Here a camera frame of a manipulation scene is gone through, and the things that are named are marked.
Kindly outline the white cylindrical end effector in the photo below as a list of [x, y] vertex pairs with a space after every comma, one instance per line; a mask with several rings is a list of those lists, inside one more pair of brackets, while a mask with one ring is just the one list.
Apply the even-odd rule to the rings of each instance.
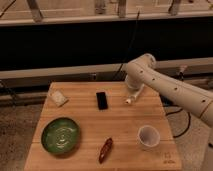
[[125, 84], [126, 84], [128, 90], [130, 92], [130, 95], [134, 94], [134, 95], [137, 96], [137, 98], [138, 98], [138, 96], [140, 95], [140, 93], [142, 92], [142, 90], [144, 88], [144, 84], [143, 83], [135, 81], [130, 76], [126, 76]]

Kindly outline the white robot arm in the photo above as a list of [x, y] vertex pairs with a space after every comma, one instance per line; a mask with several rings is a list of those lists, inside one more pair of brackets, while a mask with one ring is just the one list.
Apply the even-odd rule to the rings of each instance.
[[148, 53], [129, 61], [125, 66], [127, 86], [137, 90], [146, 84], [213, 127], [213, 92], [161, 74], [155, 66], [155, 57]]

